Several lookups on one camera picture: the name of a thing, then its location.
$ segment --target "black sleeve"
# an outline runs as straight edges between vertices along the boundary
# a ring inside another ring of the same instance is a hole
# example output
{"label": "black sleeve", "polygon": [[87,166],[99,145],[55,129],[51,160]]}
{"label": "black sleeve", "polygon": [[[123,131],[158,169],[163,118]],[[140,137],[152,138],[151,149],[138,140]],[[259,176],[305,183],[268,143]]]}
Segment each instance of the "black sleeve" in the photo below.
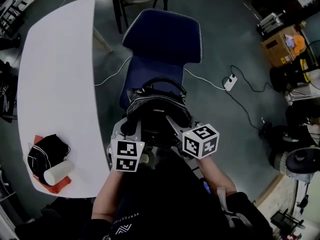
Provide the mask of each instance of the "black sleeve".
{"label": "black sleeve", "polygon": [[234,193],[226,198],[226,206],[230,212],[243,214],[251,223],[255,232],[260,232],[265,237],[271,239],[273,230],[267,219],[248,199],[247,195],[242,192]]}
{"label": "black sleeve", "polygon": [[89,220],[83,228],[82,240],[107,240],[112,224],[104,219]]}

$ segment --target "green floor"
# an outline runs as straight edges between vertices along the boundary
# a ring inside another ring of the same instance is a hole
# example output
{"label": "green floor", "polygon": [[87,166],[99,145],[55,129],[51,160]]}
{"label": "green floor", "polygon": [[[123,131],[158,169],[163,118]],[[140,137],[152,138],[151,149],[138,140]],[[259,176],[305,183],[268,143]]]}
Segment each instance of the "green floor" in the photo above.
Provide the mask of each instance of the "green floor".
{"label": "green floor", "polygon": [[[58,8],[63,1],[36,0],[31,4],[25,11],[25,24],[19,30],[22,39],[25,40],[34,23]],[[157,3],[158,8],[162,6],[161,1]],[[151,4],[128,7],[129,23],[146,7],[151,7]],[[234,64],[242,69],[255,89],[261,90],[269,81],[271,65],[260,46],[262,40],[256,32],[258,20],[242,1],[169,0],[168,9],[193,17],[200,23],[203,62],[186,66],[194,74],[221,86],[222,79],[231,74],[230,65]],[[106,55],[103,49],[94,46],[94,79],[100,83],[119,69],[130,52],[121,46],[123,35],[118,33],[112,0],[96,0],[94,26],[114,49],[112,54]],[[1,51],[0,59],[9,61],[19,69],[21,57],[17,59],[17,56],[20,52],[19,49]],[[126,72],[125,66],[111,81],[96,88],[99,123],[105,145],[109,142],[114,123],[123,114],[119,107],[119,96]],[[287,103],[283,95],[268,88],[263,93],[252,92],[241,75],[236,75],[238,82],[231,94],[246,107],[253,124],[261,126],[261,117],[274,125],[285,124]],[[277,174],[268,163],[268,145],[259,138],[258,131],[249,125],[242,108],[224,91],[187,73],[183,86],[188,92],[186,105],[190,112],[203,122],[210,123],[220,133],[218,151],[212,156],[213,159],[231,177],[238,191],[245,192],[250,200],[254,200]],[[13,189],[27,212],[37,218],[40,208],[55,198],[36,191],[31,184],[22,160],[17,121],[9,124],[0,120],[0,150],[0,164]]]}

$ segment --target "white paper roll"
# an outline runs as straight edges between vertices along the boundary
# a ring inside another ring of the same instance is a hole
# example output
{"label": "white paper roll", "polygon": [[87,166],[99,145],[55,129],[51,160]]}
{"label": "white paper roll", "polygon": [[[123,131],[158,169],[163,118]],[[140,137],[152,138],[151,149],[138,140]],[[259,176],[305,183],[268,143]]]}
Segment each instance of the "white paper roll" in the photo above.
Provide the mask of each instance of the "white paper roll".
{"label": "white paper roll", "polygon": [[68,176],[68,174],[75,168],[74,164],[69,161],[65,160],[54,167],[46,170],[43,174],[45,181],[51,185],[56,185],[59,181],[63,178]]}

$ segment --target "qr-like black and white pattern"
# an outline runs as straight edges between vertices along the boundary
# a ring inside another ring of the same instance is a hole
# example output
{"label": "qr-like black and white pattern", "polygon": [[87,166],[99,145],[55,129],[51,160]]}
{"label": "qr-like black and white pattern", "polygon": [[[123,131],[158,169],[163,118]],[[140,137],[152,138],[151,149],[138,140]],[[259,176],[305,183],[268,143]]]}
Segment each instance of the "qr-like black and white pattern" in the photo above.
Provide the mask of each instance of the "qr-like black and white pattern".
{"label": "qr-like black and white pattern", "polygon": [[134,171],[136,168],[137,160],[134,159],[124,159],[117,158],[116,159],[116,169],[124,170],[124,171]]}
{"label": "qr-like black and white pattern", "polygon": [[200,144],[197,141],[190,139],[186,136],[184,137],[184,150],[185,151],[190,152],[191,154],[193,154],[195,156],[198,156],[199,146],[200,146]]}
{"label": "qr-like black and white pattern", "polygon": [[202,147],[202,156],[204,157],[205,155],[215,151],[216,149],[216,145],[217,145],[217,137],[212,138],[210,140],[208,140],[207,142],[203,143],[203,147]]}
{"label": "qr-like black and white pattern", "polygon": [[118,156],[137,157],[137,146],[135,142],[118,141]]}
{"label": "qr-like black and white pattern", "polygon": [[193,130],[193,132],[194,134],[199,136],[201,140],[205,140],[206,138],[209,138],[216,134],[213,130],[209,129],[207,126],[203,126],[198,129],[195,129]]}

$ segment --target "white marker cube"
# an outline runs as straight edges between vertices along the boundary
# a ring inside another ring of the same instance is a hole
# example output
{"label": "white marker cube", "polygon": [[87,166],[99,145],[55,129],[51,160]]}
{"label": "white marker cube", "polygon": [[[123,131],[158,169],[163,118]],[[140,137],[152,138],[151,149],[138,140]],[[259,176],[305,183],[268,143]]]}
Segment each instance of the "white marker cube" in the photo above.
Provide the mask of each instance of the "white marker cube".
{"label": "white marker cube", "polygon": [[182,134],[182,150],[202,159],[217,151],[219,133],[210,124],[186,131]]}
{"label": "white marker cube", "polygon": [[115,171],[136,172],[144,147],[144,142],[112,139],[112,168]]}

